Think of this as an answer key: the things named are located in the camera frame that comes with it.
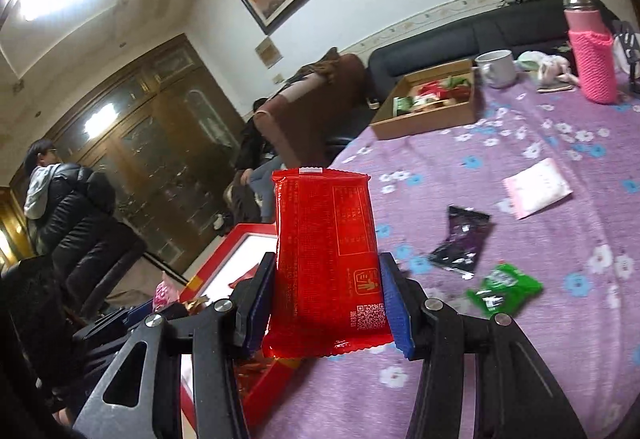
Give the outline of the pink lotso snack packet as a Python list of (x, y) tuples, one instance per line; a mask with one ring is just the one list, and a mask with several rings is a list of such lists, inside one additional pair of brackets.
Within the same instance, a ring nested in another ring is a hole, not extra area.
[(152, 310), (160, 312), (172, 303), (178, 303), (180, 298), (180, 286), (175, 285), (170, 279), (163, 279), (157, 284), (152, 299)]

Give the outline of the green candy packet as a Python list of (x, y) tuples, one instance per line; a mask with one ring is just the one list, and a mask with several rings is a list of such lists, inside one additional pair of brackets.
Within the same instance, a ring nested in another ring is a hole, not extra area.
[(514, 317), (543, 290), (544, 285), (534, 277), (510, 263), (499, 263), (480, 281), (477, 289), (468, 289), (466, 296), (487, 317), (498, 313)]

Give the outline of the long red snack packet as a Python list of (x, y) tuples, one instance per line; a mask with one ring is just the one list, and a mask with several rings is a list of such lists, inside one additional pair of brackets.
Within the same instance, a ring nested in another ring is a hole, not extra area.
[(390, 343), (368, 176), (295, 168), (272, 180), (278, 247), (264, 354), (320, 358)]

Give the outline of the red tray box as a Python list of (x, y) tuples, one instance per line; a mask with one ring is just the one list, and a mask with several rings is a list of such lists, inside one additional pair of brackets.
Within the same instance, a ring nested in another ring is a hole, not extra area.
[[(203, 251), (195, 262), (200, 268), (193, 271), (180, 293), (185, 303), (198, 296), (215, 301), (231, 295), (231, 284), (245, 277), (258, 265), (266, 253), (277, 248), (277, 229), (264, 223), (240, 223), (216, 248)], [(283, 398), (285, 389), (293, 381), (302, 363), (293, 359), (277, 359), (270, 364), (241, 399), (248, 431), (254, 433), (269, 419), (273, 408)]]

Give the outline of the standing person black jacket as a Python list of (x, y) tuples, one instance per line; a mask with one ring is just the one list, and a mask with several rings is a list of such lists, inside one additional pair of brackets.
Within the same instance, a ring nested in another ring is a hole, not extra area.
[(115, 217), (115, 189), (104, 174), (63, 162), (49, 139), (30, 145), (24, 170), (29, 239), (51, 258), (73, 303), (137, 305), (154, 294), (154, 273), (140, 263), (145, 244)]

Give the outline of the seated person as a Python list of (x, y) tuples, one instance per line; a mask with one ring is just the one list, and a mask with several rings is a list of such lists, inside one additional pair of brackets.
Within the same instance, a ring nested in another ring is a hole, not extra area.
[(240, 151), (231, 184), (234, 223), (271, 223), (276, 214), (272, 174), (280, 170), (282, 160), (255, 122), (256, 114), (267, 101), (267, 98), (254, 101), (252, 116), (241, 132)]

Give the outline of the black purple snack packet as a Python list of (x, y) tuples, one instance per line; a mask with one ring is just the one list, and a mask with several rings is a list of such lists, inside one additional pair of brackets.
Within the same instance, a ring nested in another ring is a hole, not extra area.
[(434, 267), (460, 274), (463, 280), (471, 280), (490, 228), (488, 214), (450, 205), (448, 235), (428, 254), (428, 261)]

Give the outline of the purple floral tablecloth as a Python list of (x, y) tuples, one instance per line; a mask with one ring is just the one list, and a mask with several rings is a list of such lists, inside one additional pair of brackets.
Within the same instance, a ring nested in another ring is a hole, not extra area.
[[(518, 220), (502, 181), (551, 158), (571, 196)], [(378, 247), (428, 295), (469, 315), (476, 280), (432, 266), (447, 210), (486, 213), (477, 277), (510, 263), (544, 290), (518, 314), (591, 438), (639, 393), (639, 100), (612, 106), (527, 80), (480, 92), (476, 123), (393, 140), (361, 133), (332, 165), (370, 178)]]

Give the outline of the wooden cabinet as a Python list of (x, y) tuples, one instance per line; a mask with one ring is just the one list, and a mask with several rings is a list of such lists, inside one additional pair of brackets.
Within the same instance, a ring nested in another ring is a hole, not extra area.
[(46, 135), (104, 173), (116, 215), (177, 272), (215, 239), (243, 120), (180, 34), (107, 77)]

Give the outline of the white pink sachet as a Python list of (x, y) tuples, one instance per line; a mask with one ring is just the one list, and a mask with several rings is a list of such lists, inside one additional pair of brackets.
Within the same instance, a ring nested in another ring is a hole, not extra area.
[(502, 181), (518, 220), (573, 194), (554, 159), (547, 158)]

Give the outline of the brown cardboard box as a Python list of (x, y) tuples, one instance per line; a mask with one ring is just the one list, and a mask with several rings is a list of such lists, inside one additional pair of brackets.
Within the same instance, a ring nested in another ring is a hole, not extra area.
[(370, 127), (376, 138), (388, 140), (471, 125), (475, 99), (471, 60), (434, 66), (401, 77)]

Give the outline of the white mug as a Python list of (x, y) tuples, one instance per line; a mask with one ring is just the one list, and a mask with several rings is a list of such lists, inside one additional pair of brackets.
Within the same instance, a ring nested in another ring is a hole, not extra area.
[(477, 71), (485, 86), (491, 88), (506, 88), (514, 85), (518, 80), (512, 51), (499, 49), (486, 52), (475, 58)]

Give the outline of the pink sleeved thermos bottle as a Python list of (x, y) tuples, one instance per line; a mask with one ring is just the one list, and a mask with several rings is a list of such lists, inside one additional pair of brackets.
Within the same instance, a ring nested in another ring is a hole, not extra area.
[(595, 103), (615, 103), (614, 40), (596, 0), (563, 0), (563, 5), (582, 93)]

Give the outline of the black leather sofa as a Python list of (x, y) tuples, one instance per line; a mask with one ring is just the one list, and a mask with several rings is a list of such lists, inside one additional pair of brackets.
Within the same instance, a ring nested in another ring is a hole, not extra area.
[(563, 0), (511, 0), (373, 51), (367, 67), (369, 92), (382, 102), (407, 74), (500, 49), (515, 57), (529, 50), (560, 55), (577, 70)]

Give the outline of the small wall plaque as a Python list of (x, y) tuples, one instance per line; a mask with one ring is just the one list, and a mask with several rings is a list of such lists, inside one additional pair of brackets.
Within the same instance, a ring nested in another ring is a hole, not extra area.
[(272, 39), (267, 36), (255, 48), (255, 52), (260, 62), (267, 68), (271, 69), (276, 63), (282, 59), (282, 55)]

